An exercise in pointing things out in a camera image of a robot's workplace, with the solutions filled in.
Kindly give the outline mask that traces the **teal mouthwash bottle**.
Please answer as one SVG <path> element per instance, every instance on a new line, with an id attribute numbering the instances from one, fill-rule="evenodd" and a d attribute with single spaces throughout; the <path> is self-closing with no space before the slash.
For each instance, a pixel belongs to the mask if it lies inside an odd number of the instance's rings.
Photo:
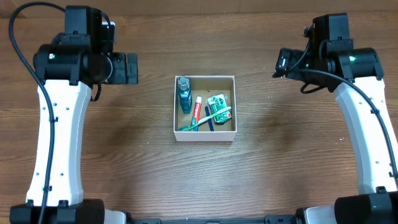
<path id="1" fill-rule="evenodd" d="M 184 114 L 190 114 L 192 110 L 192 90 L 189 78 L 180 77 L 177 86 L 181 109 Z"/>

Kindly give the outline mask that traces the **teal toothpaste tube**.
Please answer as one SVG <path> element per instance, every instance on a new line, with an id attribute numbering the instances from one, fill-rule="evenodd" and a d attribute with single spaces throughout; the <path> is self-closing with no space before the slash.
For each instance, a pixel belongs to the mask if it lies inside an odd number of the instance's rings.
<path id="1" fill-rule="evenodd" d="M 195 106 L 193 109 L 193 116 L 192 116 L 192 120 L 190 123 L 190 127 L 191 127 L 190 131 L 198 131 L 198 127 L 195 127 L 195 125 L 198 124 L 198 122 L 200 120 L 201 106 L 202 106 L 202 97 L 198 96 L 196 98 Z"/>

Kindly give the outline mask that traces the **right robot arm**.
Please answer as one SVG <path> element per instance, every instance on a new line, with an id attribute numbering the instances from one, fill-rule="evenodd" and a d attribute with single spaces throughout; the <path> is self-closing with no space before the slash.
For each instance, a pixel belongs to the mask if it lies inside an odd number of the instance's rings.
<path id="1" fill-rule="evenodd" d="M 305 50 L 282 48 L 276 78 L 303 83 L 309 94 L 327 89 L 345 118 L 358 170 L 358 194 L 331 205 L 268 215 L 266 223 L 396 223 L 397 139 L 386 106 L 384 72 L 377 52 L 357 49 L 345 13 L 314 18 L 304 29 Z"/>

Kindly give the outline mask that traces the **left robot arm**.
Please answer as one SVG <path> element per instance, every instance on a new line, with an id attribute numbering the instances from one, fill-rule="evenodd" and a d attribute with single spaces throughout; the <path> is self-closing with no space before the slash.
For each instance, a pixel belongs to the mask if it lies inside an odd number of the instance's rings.
<path id="1" fill-rule="evenodd" d="M 92 89 L 138 83 L 137 55 L 115 52 L 116 26 L 101 10 L 66 6 L 65 30 L 26 62 L 38 85 L 40 124 L 34 174 L 11 223 L 132 223 L 128 212 L 84 198 L 83 126 Z"/>

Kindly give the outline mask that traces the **green white toothbrush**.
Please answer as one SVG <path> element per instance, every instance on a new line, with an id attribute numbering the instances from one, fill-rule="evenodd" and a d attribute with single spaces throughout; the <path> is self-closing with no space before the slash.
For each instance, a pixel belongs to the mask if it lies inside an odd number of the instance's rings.
<path id="1" fill-rule="evenodd" d="M 213 114 L 211 114 L 211 115 L 209 115 L 209 116 L 207 116 L 207 117 L 202 118 L 201 120 L 199 120 L 199 121 L 198 121 L 195 125 L 193 125 L 193 126 L 190 126 L 190 127 L 188 127 L 188 126 L 183 126 L 183 127 L 181 127 L 181 128 L 180 128 L 180 131 L 190 131 L 191 129 L 195 129 L 196 127 L 199 127 L 199 126 L 202 125 L 203 123 L 208 122 L 209 119 L 211 119 L 211 118 L 213 118 L 213 117 L 215 117 L 215 116 L 218 116 L 218 115 L 220 115 L 220 114 L 222 114 L 222 113 L 224 113 L 224 112 L 227 112 L 227 111 L 229 111 L 229 110 L 231 110 L 231 107 L 230 107 L 230 106 L 228 106 L 228 107 L 226 107 L 226 108 L 223 108 L 223 109 L 217 111 L 216 113 L 213 113 Z"/>

